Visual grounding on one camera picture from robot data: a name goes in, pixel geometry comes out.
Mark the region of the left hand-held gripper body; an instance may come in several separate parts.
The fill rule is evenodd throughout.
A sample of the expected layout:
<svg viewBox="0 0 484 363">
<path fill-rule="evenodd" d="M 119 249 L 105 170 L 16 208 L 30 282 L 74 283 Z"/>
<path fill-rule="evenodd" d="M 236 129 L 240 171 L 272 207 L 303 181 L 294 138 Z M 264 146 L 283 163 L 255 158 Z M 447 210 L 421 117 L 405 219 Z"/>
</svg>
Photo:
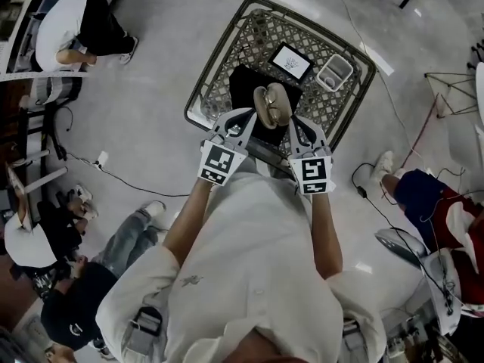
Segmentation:
<svg viewBox="0 0 484 363">
<path fill-rule="evenodd" d="M 224 186 L 248 157 L 248 141 L 248 129 L 233 134 L 215 127 L 202 143 L 197 177 Z"/>
</svg>

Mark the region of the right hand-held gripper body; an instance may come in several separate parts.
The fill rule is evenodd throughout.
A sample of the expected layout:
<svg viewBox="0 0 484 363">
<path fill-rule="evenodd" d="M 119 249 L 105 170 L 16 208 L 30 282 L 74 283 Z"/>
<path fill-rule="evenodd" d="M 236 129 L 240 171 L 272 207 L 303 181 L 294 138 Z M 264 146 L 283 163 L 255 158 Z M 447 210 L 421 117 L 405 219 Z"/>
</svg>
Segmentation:
<svg viewBox="0 0 484 363">
<path fill-rule="evenodd" d="M 331 179 L 333 157 L 328 146 L 293 146 L 289 163 L 301 194 L 326 194 L 335 190 Z"/>
</svg>

